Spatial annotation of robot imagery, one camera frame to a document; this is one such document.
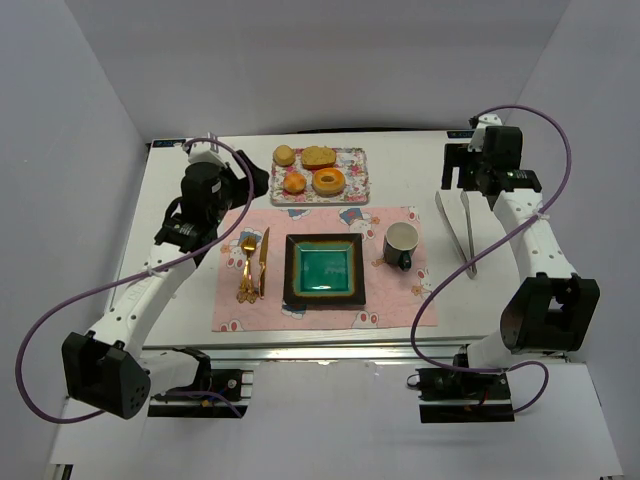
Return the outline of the steel tongs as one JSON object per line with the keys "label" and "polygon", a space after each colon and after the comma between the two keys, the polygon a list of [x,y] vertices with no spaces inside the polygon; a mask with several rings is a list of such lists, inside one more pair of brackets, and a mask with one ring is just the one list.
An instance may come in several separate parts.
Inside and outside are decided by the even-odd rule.
{"label": "steel tongs", "polygon": [[439,190],[435,205],[454,251],[462,264],[475,256],[472,208],[466,192]]}

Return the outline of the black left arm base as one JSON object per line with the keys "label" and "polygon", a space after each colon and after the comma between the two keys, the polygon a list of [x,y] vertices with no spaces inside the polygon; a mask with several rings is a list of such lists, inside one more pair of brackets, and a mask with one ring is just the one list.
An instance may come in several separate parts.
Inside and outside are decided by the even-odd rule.
{"label": "black left arm base", "polygon": [[173,348],[145,355],[151,418],[239,419],[248,409],[254,372],[214,364],[208,354]]}

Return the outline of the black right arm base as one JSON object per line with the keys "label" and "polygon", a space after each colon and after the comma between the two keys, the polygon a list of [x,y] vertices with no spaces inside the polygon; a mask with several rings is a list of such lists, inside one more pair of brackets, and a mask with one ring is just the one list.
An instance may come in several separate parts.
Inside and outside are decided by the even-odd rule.
{"label": "black right arm base", "polygon": [[515,420],[505,374],[417,369],[406,380],[418,393],[422,424],[506,423]]}

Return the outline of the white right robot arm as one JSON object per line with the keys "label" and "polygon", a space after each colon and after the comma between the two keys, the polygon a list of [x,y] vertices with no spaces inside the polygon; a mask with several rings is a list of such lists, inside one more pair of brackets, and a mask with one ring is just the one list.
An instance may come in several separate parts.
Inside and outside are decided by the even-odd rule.
{"label": "white right robot arm", "polygon": [[567,260],[542,209],[537,175],[520,167],[523,135],[495,114],[472,123],[467,144],[448,143],[441,186],[457,186],[465,216],[474,192],[509,234],[521,286],[501,314],[498,329],[466,348],[471,369],[506,369],[520,354],[580,349],[600,298],[593,279]]}

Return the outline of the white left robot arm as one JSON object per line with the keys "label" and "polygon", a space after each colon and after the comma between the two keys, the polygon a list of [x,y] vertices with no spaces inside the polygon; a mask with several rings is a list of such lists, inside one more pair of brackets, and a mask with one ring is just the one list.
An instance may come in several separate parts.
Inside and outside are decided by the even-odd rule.
{"label": "white left robot arm", "polygon": [[224,216],[268,190],[268,172],[243,151],[237,154],[248,169],[244,178],[220,160],[186,168],[181,194],[165,211],[142,278],[130,282],[86,333],[67,336],[62,360],[71,398],[130,419],[150,397],[208,392],[211,364],[205,353],[184,347],[145,358],[142,349],[167,304],[218,240]]}

